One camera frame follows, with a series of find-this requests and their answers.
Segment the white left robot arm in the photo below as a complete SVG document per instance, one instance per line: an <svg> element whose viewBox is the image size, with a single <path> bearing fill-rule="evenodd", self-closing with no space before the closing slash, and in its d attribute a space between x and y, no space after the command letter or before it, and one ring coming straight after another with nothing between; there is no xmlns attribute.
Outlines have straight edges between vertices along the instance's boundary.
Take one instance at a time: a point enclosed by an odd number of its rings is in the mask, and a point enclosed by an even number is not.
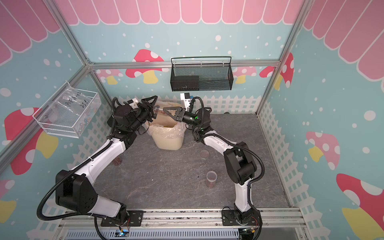
<svg viewBox="0 0 384 240"><path fill-rule="evenodd" d="M130 100L119 103L113 99L112 115L107 123L111 133L105 144L83 163L56 176L56 203L78 215L94 215L125 221L126 206L104 197L94 189L94 183L102 171L135 141L139 129L156 118L154 108L158 97L152 96L140 102Z"/></svg>

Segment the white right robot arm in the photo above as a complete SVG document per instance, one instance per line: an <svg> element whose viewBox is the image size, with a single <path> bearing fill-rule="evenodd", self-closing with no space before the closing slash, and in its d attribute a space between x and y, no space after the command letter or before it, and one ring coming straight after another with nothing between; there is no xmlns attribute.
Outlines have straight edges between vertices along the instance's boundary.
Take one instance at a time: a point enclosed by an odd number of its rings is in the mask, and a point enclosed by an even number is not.
<svg viewBox="0 0 384 240"><path fill-rule="evenodd" d="M241 225L251 221L256 210L252 207L249 182L255 176L257 165L247 144L237 144L217 134L211 127L211 108L201 108L196 113L182 107L165 107L163 111L173 120L187 124L195 141L204 143L224 156L227 173L235 183L234 217Z"/></svg>

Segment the clear jar lid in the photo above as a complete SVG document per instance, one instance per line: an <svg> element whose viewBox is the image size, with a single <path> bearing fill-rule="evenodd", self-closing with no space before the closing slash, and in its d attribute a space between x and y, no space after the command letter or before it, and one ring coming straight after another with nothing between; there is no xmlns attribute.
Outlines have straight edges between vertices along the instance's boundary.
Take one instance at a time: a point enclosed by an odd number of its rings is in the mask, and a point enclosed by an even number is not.
<svg viewBox="0 0 384 240"><path fill-rule="evenodd" d="M208 150L201 150L199 155L203 159L208 159L210 157L210 152Z"/></svg>

